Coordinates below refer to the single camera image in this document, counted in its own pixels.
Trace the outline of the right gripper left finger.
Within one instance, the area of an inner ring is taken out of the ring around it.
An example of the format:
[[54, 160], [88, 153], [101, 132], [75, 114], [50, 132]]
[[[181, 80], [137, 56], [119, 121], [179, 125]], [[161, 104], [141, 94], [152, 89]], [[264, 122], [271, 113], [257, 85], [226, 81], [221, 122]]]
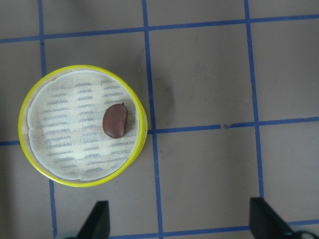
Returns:
[[108, 239], [110, 236], [110, 212], [108, 201], [98, 201], [76, 239]]

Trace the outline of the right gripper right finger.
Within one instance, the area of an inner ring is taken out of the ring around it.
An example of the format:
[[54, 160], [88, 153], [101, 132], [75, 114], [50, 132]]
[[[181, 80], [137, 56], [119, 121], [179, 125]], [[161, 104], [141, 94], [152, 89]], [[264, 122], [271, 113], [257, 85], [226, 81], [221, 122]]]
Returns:
[[309, 232], [293, 231], [263, 198], [250, 198], [250, 232], [255, 239], [308, 239]]

